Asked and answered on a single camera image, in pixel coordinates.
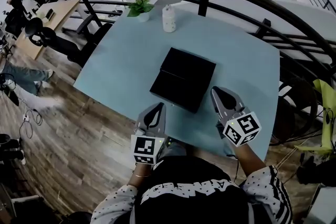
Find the black box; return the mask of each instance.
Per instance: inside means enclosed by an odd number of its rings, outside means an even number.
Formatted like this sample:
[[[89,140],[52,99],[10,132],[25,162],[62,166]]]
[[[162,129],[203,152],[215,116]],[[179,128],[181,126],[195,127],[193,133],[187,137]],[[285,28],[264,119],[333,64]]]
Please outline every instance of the black box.
[[[216,64],[171,48],[150,92],[196,113]]]

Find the light blue table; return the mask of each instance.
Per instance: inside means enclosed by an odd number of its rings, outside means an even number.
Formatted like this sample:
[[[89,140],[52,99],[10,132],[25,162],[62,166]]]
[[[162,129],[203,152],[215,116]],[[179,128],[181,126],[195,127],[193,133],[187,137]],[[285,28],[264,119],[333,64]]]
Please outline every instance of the light blue table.
[[[196,114],[167,105],[167,135],[218,155],[232,152],[215,127],[218,117],[209,90],[226,87],[255,111],[262,131],[249,144],[265,159],[276,115],[279,51],[225,22],[176,10],[173,33],[162,29],[161,9],[151,18],[120,17],[99,43],[75,82],[75,88],[136,120],[144,109],[163,100],[149,92],[171,47],[202,56],[216,68]]]

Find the polka dot sleeve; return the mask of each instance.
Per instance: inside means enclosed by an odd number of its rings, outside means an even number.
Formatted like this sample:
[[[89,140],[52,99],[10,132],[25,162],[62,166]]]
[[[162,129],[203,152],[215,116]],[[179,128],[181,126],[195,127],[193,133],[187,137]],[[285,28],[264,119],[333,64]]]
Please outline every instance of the polka dot sleeve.
[[[109,194],[94,210],[91,224],[114,223],[119,216],[132,210],[137,193],[137,188],[124,185]]]
[[[292,210],[287,191],[274,166],[250,174],[243,185],[251,203],[262,204],[273,223],[291,223]]]

